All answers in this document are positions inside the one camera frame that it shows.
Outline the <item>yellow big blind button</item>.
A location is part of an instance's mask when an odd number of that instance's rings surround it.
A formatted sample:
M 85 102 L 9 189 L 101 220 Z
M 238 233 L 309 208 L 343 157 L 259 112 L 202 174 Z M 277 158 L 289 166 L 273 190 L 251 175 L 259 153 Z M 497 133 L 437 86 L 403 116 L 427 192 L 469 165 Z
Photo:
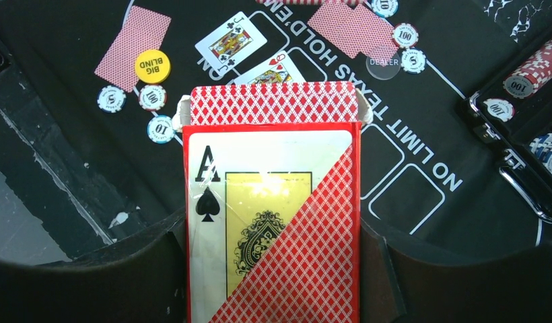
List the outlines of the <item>yellow big blind button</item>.
M 145 83 L 165 81 L 172 70 L 168 56 L 157 49 L 145 50 L 135 60 L 135 74 Z

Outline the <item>playing card deck box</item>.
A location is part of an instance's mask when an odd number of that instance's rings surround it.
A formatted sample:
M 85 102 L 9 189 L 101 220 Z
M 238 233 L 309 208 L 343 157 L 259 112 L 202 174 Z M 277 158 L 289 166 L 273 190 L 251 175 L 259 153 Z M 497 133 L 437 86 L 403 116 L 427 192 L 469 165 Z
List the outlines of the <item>playing card deck box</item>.
M 188 322 L 358 322 L 361 127 L 350 81 L 180 101 Z

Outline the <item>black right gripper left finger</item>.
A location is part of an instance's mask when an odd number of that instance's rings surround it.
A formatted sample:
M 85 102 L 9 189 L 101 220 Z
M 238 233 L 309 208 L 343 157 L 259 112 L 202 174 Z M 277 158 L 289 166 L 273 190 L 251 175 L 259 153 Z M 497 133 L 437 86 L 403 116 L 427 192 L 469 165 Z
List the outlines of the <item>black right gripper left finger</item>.
M 0 322 L 186 322 L 184 209 L 71 262 L 0 260 Z

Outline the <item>red card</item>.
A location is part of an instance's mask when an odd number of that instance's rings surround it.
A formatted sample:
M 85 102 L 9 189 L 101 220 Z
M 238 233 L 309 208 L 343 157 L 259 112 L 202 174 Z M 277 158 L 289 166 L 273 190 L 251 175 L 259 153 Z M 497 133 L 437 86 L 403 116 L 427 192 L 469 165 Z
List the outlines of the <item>red card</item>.
M 364 4 L 350 7 L 343 1 L 325 1 L 308 25 L 351 59 L 361 53 L 388 60 L 399 49 L 392 39 L 393 26 Z

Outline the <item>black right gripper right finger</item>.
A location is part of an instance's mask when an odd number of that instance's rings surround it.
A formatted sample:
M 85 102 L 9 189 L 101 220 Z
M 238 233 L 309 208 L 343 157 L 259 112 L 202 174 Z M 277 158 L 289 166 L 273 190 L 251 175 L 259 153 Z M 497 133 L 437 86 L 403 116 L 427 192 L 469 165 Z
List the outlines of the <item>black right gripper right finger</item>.
M 362 322 L 552 322 L 552 242 L 472 261 L 361 223 Z

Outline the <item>clear dealer button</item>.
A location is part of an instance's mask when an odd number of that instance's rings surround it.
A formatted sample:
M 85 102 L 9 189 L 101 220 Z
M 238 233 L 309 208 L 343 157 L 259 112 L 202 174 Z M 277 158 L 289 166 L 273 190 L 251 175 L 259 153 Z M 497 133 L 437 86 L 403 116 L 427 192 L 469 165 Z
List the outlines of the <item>clear dealer button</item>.
M 401 57 L 397 49 L 385 46 L 374 47 L 367 54 L 366 69 L 375 79 L 390 80 L 401 70 Z

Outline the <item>red card player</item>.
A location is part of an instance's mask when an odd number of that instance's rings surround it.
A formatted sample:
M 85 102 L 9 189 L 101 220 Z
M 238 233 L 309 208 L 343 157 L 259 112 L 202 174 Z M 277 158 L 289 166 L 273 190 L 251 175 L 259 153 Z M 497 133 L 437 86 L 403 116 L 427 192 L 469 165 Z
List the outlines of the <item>red card player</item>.
M 139 78 L 137 57 L 146 50 L 159 49 L 172 18 L 132 5 L 122 29 L 94 70 L 94 74 L 125 92 L 133 91 Z

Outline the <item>jack of clubs card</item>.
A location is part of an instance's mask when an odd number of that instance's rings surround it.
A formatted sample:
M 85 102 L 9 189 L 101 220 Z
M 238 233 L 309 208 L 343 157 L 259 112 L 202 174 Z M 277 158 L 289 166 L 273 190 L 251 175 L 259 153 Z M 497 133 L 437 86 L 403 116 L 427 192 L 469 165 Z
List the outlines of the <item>jack of clubs card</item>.
M 267 39 L 261 31 L 239 11 L 196 43 L 195 48 L 222 76 L 266 43 Z

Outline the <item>light blue chip row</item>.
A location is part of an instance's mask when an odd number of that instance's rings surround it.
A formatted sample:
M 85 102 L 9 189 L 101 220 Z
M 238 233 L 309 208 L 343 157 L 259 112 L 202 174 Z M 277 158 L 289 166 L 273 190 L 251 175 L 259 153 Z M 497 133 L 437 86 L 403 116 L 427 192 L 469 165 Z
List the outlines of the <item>light blue chip row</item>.
M 157 115 L 147 124 L 147 136 L 157 144 L 168 143 L 173 140 L 176 131 L 169 116 Z

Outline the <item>queen of hearts card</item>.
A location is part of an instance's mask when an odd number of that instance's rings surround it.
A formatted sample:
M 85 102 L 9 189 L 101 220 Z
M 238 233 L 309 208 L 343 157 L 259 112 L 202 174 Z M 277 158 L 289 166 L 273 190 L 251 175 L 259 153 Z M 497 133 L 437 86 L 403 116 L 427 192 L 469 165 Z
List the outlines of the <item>queen of hearts card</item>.
M 235 78 L 236 85 L 303 83 L 306 80 L 289 55 L 281 50 L 271 58 Z

